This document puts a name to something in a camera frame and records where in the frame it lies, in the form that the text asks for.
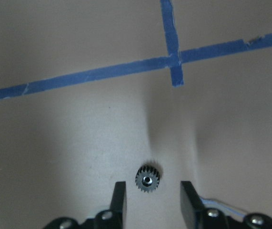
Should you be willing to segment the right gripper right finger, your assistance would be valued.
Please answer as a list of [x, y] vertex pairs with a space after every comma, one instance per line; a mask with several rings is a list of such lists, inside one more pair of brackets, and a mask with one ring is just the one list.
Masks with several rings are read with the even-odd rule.
[[186, 228], [200, 229], [204, 204], [190, 181], [180, 182], [180, 206]]

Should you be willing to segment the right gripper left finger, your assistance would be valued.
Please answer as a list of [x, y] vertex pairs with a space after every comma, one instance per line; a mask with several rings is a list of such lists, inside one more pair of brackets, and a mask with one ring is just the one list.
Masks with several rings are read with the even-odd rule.
[[119, 181], [115, 183], [110, 211], [112, 212], [113, 229], [123, 229], [126, 215], [126, 182]]

